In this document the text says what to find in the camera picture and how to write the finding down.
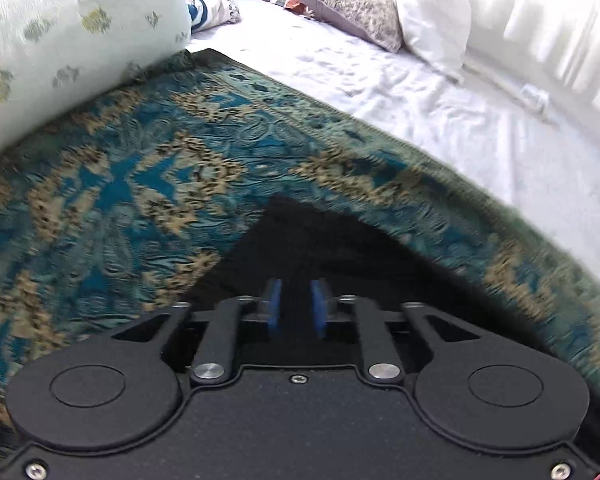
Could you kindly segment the black pants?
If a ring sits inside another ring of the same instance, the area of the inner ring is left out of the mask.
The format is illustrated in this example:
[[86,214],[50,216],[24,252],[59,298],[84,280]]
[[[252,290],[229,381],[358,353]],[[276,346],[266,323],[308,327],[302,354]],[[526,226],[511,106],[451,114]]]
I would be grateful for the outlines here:
[[352,214],[281,195],[270,199],[258,222],[183,297],[197,310],[209,310],[226,298],[260,295],[272,278],[282,282],[277,330],[270,335],[262,326],[244,324],[240,364],[360,362],[353,326],[329,327],[324,338],[315,335],[311,283],[319,278],[336,296],[367,297],[392,312],[404,302],[422,302],[527,347],[544,347],[523,315],[501,312],[474,286],[460,284],[388,234]]

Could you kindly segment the white knotted cloth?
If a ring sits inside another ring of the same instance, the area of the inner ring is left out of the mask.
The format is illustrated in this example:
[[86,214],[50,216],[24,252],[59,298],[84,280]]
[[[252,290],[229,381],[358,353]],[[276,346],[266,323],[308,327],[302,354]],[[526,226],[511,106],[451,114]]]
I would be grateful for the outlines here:
[[523,84],[514,76],[472,58],[465,58],[463,67],[467,73],[472,73],[492,84],[501,92],[507,93],[512,100],[532,114],[540,117],[546,116],[550,107],[550,94],[546,90],[534,84]]

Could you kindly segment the white bed sheet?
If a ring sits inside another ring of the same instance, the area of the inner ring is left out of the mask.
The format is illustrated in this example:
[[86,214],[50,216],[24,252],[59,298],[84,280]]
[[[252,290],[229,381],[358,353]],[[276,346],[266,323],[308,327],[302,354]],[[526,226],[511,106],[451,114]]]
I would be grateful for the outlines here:
[[600,281],[600,148],[557,114],[535,115],[482,77],[453,84],[389,53],[260,0],[198,32],[189,50],[233,60],[411,143],[517,209]]

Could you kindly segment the white sheer curtain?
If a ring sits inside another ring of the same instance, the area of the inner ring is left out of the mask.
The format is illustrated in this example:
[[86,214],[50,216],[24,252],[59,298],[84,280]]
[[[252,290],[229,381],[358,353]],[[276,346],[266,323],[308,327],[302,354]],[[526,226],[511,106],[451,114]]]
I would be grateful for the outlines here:
[[468,0],[468,48],[600,114],[600,0]]

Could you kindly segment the blue white patterned pillow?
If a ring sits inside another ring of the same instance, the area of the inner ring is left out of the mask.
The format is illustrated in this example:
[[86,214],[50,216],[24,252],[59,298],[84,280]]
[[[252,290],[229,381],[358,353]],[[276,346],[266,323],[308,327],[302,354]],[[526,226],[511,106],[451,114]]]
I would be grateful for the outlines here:
[[193,34],[242,20],[234,0],[186,0]]

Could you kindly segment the teal gold patterned bedspread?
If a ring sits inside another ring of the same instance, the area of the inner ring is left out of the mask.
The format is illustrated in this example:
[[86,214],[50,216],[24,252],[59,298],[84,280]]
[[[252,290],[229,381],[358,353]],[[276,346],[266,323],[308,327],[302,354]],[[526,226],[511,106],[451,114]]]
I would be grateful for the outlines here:
[[181,52],[0,155],[0,463],[20,367],[184,299],[275,195],[352,214],[523,315],[586,380],[600,460],[600,284],[418,148],[213,50]]

